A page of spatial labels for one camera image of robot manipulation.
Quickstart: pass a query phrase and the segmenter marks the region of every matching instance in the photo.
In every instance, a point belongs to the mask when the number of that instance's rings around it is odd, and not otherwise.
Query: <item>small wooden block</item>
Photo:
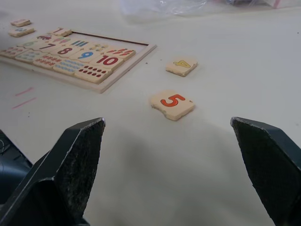
[[[16,27],[23,27],[23,26],[31,24],[31,22],[28,19],[20,19],[20,20],[12,21],[12,22],[10,22],[10,24],[14,25]]]
[[[195,59],[179,57],[166,65],[166,71],[185,77],[197,65],[198,62]]]
[[[15,57],[16,60],[26,62],[26,63],[32,63],[34,60],[46,55],[47,53],[42,53],[40,51],[26,51],[25,53],[19,54]]]
[[[65,59],[61,61],[60,63],[56,64],[53,67],[53,70],[67,74],[67,75],[73,75],[76,71],[78,71],[82,66],[85,64],[82,62],[79,62],[77,60],[69,60]]]
[[[85,48],[89,46],[90,43],[91,42],[87,40],[73,39],[73,42],[68,43],[68,46]]]
[[[24,35],[30,34],[34,32],[34,28],[17,28],[15,30],[10,30],[8,34],[13,37],[22,37]]]
[[[1,51],[0,56],[15,58],[15,56],[28,51],[28,49],[18,46],[9,47],[7,50]]]
[[[72,31],[70,29],[59,27],[54,31],[50,31],[49,34],[54,34],[54,35],[57,35],[57,36],[65,37],[69,34],[72,34]]]
[[[59,56],[54,56],[51,54],[44,55],[33,61],[33,64],[38,67],[43,67],[46,69],[52,69],[56,64],[60,63],[63,58]]]
[[[90,62],[91,65],[110,68],[115,71],[124,63],[123,59],[114,56],[100,55]]]
[[[95,50],[81,50],[77,52],[76,54],[73,54],[69,58],[71,60],[79,60],[81,62],[89,63],[92,61],[94,58],[100,56],[100,52],[95,51]]]
[[[110,46],[109,48],[103,50],[102,52],[109,56],[119,57],[124,61],[128,60],[129,58],[133,57],[136,54],[136,51],[133,49],[120,48],[114,46]]]
[[[32,40],[17,44],[17,46],[28,48],[28,49],[34,49],[34,48],[39,47],[42,43],[43,43],[42,41],[32,39]]]
[[[161,111],[166,118],[177,121],[184,115],[193,111],[195,105],[191,100],[180,96],[173,90],[165,90],[150,98],[153,108]]]
[[[112,74],[112,70],[94,65],[82,66],[74,76],[96,84],[103,82]]]
[[[107,44],[98,44],[98,43],[91,42],[86,47],[84,47],[84,49],[102,52],[104,49],[106,49],[108,47],[109,47],[109,45],[107,45]]]
[[[71,46],[61,46],[60,48],[51,52],[52,55],[58,55],[60,57],[69,58],[73,54],[79,52],[81,48]]]
[[[47,42],[41,42],[41,44],[32,47],[32,49],[41,51],[43,53],[50,53],[60,47],[62,47],[61,44],[52,44],[52,43],[47,43]]]

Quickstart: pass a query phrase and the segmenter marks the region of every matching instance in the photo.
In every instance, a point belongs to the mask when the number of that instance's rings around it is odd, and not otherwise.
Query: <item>blue number 9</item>
[[[93,55],[92,52],[86,52],[86,53],[83,53],[78,59],[90,57],[90,56],[92,56],[92,55]]]

